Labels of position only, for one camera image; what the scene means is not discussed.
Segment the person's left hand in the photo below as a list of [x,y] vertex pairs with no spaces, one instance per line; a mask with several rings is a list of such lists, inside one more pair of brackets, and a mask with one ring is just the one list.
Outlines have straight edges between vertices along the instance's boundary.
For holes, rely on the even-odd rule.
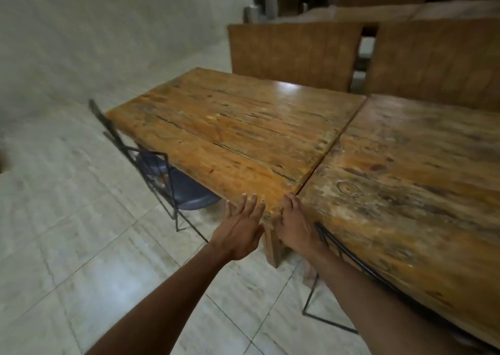
[[261,224],[266,204],[263,201],[259,202],[258,197],[255,220],[245,218],[245,204],[249,198],[247,194],[242,194],[236,205],[232,204],[233,216],[228,220],[224,220],[223,217],[209,240],[208,246],[220,255],[225,263],[241,260],[259,246],[259,243],[255,242],[255,232]]

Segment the person's right hand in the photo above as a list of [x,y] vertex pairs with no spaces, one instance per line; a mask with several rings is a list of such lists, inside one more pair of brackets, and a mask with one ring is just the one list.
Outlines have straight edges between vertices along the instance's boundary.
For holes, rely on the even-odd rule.
[[278,238],[299,255],[310,260],[314,253],[322,247],[316,229],[309,222],[303,207],[303,219],[296,219],[291,214],[290,193],[284,194],[282,207],[273,214],[282,214],[284,227]]

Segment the person's right forearm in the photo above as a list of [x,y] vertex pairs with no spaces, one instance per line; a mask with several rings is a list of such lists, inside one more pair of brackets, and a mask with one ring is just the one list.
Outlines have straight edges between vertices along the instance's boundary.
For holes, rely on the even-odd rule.
[[372,355],[473,355],[322,243],[303,255],[316,269]]

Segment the person's left forearm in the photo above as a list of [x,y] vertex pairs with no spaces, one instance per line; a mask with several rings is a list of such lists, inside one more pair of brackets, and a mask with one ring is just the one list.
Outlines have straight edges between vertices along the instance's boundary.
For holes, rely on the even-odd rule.
[[111,327],[85,355],[170,355],[194,308],[236,250],[208,244]]

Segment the orange-brown wooden table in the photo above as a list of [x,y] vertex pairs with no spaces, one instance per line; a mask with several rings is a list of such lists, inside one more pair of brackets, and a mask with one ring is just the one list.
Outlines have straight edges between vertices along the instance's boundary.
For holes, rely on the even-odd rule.
[[366,104],[360,94],[194,68],[105,113],[114,127],[225,200],[266,214],[299,194]]

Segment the weathered grey-brown wooden table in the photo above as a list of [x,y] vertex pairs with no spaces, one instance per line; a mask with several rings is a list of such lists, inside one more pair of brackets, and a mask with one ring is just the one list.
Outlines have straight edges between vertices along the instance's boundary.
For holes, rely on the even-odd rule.
[[380,276],[500,351],[500,112],[373,95],[299,198]]

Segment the wooden bench backrest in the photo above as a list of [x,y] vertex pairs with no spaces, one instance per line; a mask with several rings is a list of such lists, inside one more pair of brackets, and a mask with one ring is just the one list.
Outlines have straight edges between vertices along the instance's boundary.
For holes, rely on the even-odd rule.
[[227,27],[232,72],[348,92],[361,23],[245,23]]
[[500,18],[381,23],[364,92],[500,112]]

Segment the light wooden table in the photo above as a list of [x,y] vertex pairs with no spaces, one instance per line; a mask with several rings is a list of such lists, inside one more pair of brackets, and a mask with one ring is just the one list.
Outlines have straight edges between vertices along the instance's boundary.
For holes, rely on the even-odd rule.
[[321,7],[294,17],[280,17],[272,23],[360,22],[381,23],[410,20],[422,4],[376,5],[371,7]]
[[452,0],[426,3],[410,20],[467,20],[500,18],[500,0]]

